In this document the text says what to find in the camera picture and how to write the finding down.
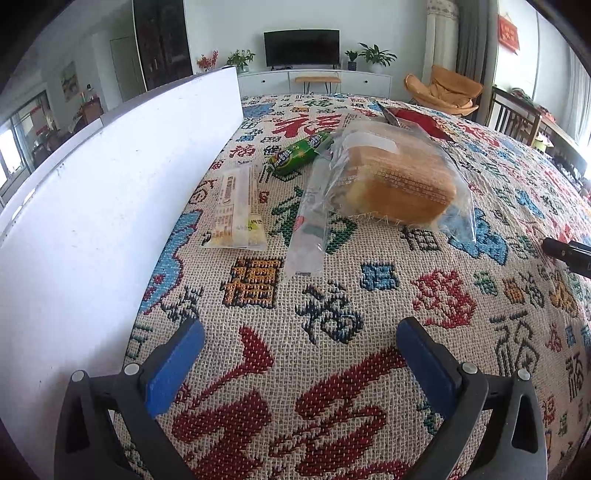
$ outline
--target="orange chair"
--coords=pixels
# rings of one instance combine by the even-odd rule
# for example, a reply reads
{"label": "orange chair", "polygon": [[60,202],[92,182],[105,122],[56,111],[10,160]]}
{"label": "orange chair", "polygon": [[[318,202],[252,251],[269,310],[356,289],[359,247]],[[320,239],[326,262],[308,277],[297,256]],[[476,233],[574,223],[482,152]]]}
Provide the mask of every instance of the orange chair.
{"label": "orange chair", "polygon": [[474,112],[478,105],[475,106],[472,100],[484,89],[480,83],[440,65],[433,65],[428,87],[411,74],[404,79],[404,85],[420,105],[456,116]]}

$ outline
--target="cabinet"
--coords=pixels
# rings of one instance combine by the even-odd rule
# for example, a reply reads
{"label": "cabinet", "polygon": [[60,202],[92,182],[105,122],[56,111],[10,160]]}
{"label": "cabinet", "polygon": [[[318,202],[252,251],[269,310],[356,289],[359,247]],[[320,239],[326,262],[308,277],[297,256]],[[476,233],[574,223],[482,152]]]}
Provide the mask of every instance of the cabinet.
{"label": "cabinet", "polygon": [[[295,79],[315,76],[339,77],[341,83],[332,85],[333,93],[390,98],[392,77],[348,70],[282,70],[280,72],[242,73],[238,75],[238,85],[243,97],[302,93],[303,84],[296,83]],[[325,93],[324,83],[313,83],[311,91]]]}
{"label": "cabinet", "polygon": [[133,0],[146,90],[193,74],[183,0]]}
{"label": "cabinet", "polygon": [[287,72],[265,72],[238,76],[242,96],[280,95],[290,92],[290,77]]}
{"label": "cabinet", "polygon": [[365,72],[342,72],[340,76],[342,93],[372,97],[390,97],[392,77]]}

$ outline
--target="television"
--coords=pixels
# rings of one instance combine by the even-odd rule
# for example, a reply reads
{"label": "television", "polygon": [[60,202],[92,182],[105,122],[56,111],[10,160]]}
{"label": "television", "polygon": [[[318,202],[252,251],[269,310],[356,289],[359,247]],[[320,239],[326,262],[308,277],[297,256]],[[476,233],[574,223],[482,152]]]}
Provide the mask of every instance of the television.
{"label": "television", "polygon": [[340,64],[339,30],[265,32],[267,66]]}

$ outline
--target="white curtain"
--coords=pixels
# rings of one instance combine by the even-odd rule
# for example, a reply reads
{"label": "white curtain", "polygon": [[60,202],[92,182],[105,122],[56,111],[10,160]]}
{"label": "white curtain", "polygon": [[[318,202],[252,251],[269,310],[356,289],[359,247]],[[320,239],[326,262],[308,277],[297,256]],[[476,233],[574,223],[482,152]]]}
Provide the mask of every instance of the white curtain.
{"label": "white curtain", "polygon": [[591,136],[591,78],[572,49],[569,101],[564,118],[566,132],[581,147],[587,147]]}
{"label": "white curtain", "polygon": [[459,12],[452,0],[427,0],[427,45],[423,83],[431,83],[431,68],[456,71]]}

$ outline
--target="red flower arrangement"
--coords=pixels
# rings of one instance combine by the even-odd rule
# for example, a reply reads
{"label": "red flower arrangement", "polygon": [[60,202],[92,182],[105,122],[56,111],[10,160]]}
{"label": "red flower arrangement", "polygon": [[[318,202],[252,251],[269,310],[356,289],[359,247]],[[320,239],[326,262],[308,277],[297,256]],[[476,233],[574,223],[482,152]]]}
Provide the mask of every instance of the red flower arrangement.
{"label": "red flower arrangement", "polygon": [[205,55],[201,55],[201,60],[197,62],[197,66],[200,69],[205,70],[206,72],[208,70],[213,70],[217,62],[217,54],[218,51],[214,50],[213,55],[210,59],[208,59]]}

